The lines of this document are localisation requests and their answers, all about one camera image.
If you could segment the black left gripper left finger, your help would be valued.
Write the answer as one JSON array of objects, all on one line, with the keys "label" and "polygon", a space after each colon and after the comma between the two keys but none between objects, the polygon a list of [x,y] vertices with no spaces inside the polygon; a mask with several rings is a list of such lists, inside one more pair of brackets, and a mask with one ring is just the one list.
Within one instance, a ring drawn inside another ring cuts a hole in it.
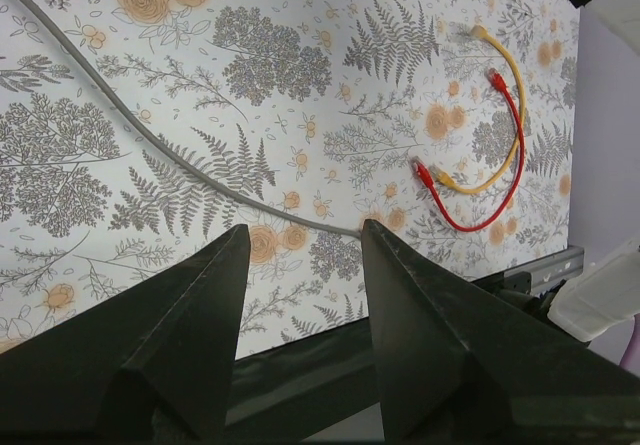
[{"label": "black left gripper left finger", "polygon": [[249,231],[1,357],[1,440],[219,443],[243,312]]}]

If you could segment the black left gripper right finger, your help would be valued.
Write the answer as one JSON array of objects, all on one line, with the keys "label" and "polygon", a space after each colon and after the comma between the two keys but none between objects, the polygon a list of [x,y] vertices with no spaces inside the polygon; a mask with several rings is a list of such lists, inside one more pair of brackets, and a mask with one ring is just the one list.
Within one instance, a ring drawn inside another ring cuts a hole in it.
[{"label": "black left gripper right finger", "polygon": [[361,233],[389,444],[635,444],[639,380],[423,257]]}]

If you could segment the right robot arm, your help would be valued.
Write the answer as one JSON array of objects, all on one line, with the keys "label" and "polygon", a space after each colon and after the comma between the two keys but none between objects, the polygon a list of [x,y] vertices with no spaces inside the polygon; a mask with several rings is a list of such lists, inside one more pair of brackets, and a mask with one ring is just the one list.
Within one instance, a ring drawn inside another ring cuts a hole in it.
[{"label": "right robot arm", "polygon": [[581,342],[591,341],[639,313],[639,237],[568,280],[547,318]]}]

